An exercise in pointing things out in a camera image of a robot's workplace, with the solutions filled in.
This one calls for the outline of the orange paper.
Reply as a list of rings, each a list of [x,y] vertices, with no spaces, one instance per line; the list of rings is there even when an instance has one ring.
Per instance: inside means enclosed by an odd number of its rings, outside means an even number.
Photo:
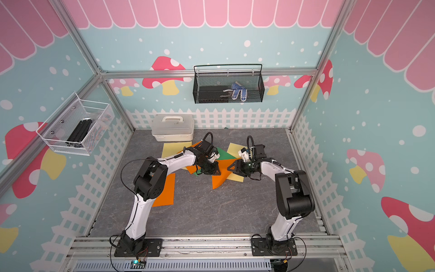
[[[218,167],[220,173],[212,176],[212,187],[213,189],[217,189],[223,183],[225,180],[231,175],[233,172],[231,170],[228,170],[228,168],[235,162],[237,159],[227,159],[227,160],[218,160]]]
[[[169,174],[166,178],[164,189],[161,195],[153,203],[153,207],[171,206],[174,204],[175,183],[176,174]]]
[[[200,167],[197,167],[196,165],[190,165],[185,167],[185,169],[192,175],[196,173],[198,170],[200,170]]]

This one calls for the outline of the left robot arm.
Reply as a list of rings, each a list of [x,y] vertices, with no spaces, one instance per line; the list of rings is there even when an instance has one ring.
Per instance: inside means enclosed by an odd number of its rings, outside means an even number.
[[[201,175],[218,176],[219,156],[213,134],[208,132],[200,142],[184,147],[176,155],[144,159],[134,179],[134,189],[131,190],[135,199],[129,223],[119,235],[109,238],[115,255],[121,257],[126,254],[139,258],[148,254],[151,242],[146,239],[147,221],[155,200],[163,193],[167,177],[190,166],[199,170]]]

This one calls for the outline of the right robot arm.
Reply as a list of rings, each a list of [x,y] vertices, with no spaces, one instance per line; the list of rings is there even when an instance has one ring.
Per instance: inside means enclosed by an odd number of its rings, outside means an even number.
[[[228,170],[236,175],[258,181],[266,176],[275,182],[276,205],[279,215],[265,236],[253,234],[250,238],[252,255],[293,257],[297,255],[293,231],[298,223],[314,212],[316,204],[307,173],[291,170],[265,153],[265,145],[256,145],[247,137],[247,147],[239,151],[240,159]]]

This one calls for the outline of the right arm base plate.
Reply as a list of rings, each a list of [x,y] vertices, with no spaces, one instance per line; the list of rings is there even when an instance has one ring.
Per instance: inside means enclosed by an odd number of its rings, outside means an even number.
[[[272,237],[262,238],[255,236],[250,239],[253,256],[297,256],[297,247],[294,238],[276,241]]]

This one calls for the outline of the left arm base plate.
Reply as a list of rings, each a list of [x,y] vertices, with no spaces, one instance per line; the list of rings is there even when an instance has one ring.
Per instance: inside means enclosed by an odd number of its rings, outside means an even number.
[[[159,257],[162,250],[162,239],[140,238],[133,240],[122,238],[116,247],[115,257]]]

